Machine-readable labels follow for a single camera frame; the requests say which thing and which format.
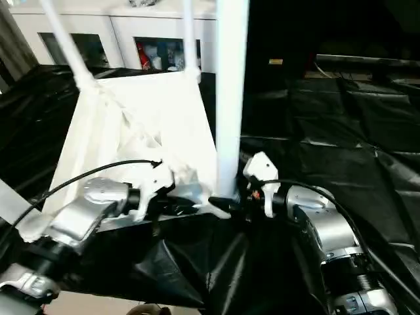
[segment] black plastic sheet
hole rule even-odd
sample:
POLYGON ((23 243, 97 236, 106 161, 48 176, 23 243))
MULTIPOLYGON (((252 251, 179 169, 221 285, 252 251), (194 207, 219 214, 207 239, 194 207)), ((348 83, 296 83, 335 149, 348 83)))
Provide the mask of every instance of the black plastic sheet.
MULTIPOLYGON (((200 89, 214 136, 214 75, 204 73, 200 89)), ((77 97, 69 69, 56 66, 39 67, 0 96, 0 178, 25 198, 48 188, 77 97)), ((330 190, 372 250, 418 296, 419 105, 420 89, 404 85, 281 82, 275 91, 245 96, 241 139, 243 158, 264 151, 280 178, 330 190)), ((321 314, 303 281, 319 275, 301 268, 294 242, 281 219, 204 215, 153 222, 98 234, 64 286, 206 314, 321 314)), ((397 303, 417 311, 378 271, 397 303)))

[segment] glass cabinet door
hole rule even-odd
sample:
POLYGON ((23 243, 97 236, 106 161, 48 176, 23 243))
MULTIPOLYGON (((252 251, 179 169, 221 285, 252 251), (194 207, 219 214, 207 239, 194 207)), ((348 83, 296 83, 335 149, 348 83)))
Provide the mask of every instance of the glass cabinet door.
MULTIPOLYGON (((181 71, 185 68, 182 39, 134 37, 142 69, 181 71)), ((197 40, 198 66, 200 66, 200 40, 197 40)))
MULTIPOLYGON (((55 63, 60 65, 68 64, 54 34, 39 33, 39 35, 55 63)), ((72 37, 87 66, 110 67, 98 34, 72 33, 72 37)))

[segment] white tube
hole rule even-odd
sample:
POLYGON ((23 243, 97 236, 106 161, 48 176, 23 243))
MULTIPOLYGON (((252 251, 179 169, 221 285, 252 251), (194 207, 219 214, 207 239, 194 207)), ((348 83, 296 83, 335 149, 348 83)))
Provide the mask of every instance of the white tube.
POLYGON ((249 0, 217 1, 217 195, 236 195, 249 0))
POLYGON ((51 0, 40 0, 40 2, 44 8, 47 18, 49 19, 49 22, 51 23, 56 40, 58 41, 70 68, 72 69, 76 85, 79 89, 88 84, 90 85, 93 82, 93 76, 86 68, 85 62, 83 61, 72 37, 64 29, 51 0))
POLYGON ((197 42, 194 35, 194 10, 192 0, 183 0, 184 5, 184 57, 185 72, 201 81, 201 72, 197 66, 197 42))

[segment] red can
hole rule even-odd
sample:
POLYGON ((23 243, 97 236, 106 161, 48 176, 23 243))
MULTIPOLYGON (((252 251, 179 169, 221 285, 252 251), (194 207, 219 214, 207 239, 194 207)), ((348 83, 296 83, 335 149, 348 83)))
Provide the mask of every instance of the red can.
POLYGON ((141 43, 137 43, 137 52, 138 52, 138 57, 140 58, 140 64, 142 65, 142 69, 143 70, 149 70, 151 69, 151 63, 149 60, 149 57, 146 56, 146 54, 144 53, 144 49, 141 43))

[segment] black cable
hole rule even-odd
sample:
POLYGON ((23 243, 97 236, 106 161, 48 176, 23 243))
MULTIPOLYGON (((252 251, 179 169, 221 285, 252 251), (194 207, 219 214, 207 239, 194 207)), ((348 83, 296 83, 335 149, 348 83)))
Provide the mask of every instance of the black cable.
POLYGON ((360 247, 363 249, 363 251, 366 253, 366 255, 369 257, 370 259, 370 263, 373 263, 372 258, 369 254, 369 247, 366 244, 366 242, 364 241, 359 229, 357 229, 356 223, 354 222, 354 220, 352 219, 352 217, 350 216, 350 214, 348 213, 348 211, 338 202, 336 201, 333 197, 331 197, 329 194, 327 194, 326 192, 324 192, 323 190, 309 185, 309 184, 305 184, 303 182, 299 182, 297 180, 291 180, 291 179, 273 179, 273 180, 266 180, 266 181, 261 181, 259 182, 259 184, 261 184, 262 186, 264 186, 265 184, 274 184, 274 183, 280 183, 280 184, 290 184, 290 185, 297 185, 297 186, 302 186, 304 188, 307 188, 309 190, 312 190, 316 193, 318 193, 319 195, 327 198, 337 209, 337 211, 344 216, 344 218, 347 220, 347 222, 349 223, 352 231, 354 232, 354 235, 356 236, 357 240, 359 241, 359 245, 360 247))
POLYGON ((111 164, 106 164, 100 167, 97 167, 96 169, 92 169, 90 171, 87 171, 86 173, 80 174, 79 176, 76 176, 70 180, 67 180, 66 182, 63 182, 62 184, 58 185, 56 188, 53 188, 49 192, 46 192, 43 194, 43 197, 39 200, 37 200, 35 203, 33 203, 30 207, 28 207, 18 218, 16 221, 13 222, 13 224, 9 227, 9 229, 3 234, 3 237, 0 240, 0 250, 3 248, 4 243, 7 241, 9 236, 12 234, 13 229, 16 228, 16 226, 19 224, 20 221, 28 215, 29 212, 31 212, 33 209, 35 209, 40 203, 44 202, 48 197, 58 192, 60 189, 63 189, 64 187, 73 184, 74 182, 87 177, 89 175, 95 174, 97 172, 103 171, 105 169, 110 169, 111 167, 119 166, 119 165, 125 165, 125 164, 135 164, 135 163, 149 163, 152 164, 153 167, 158 166, 161 162, 156 161, 150 161, 148 159, 128 159, 127 161, 119 161, 114 162, 111 164))

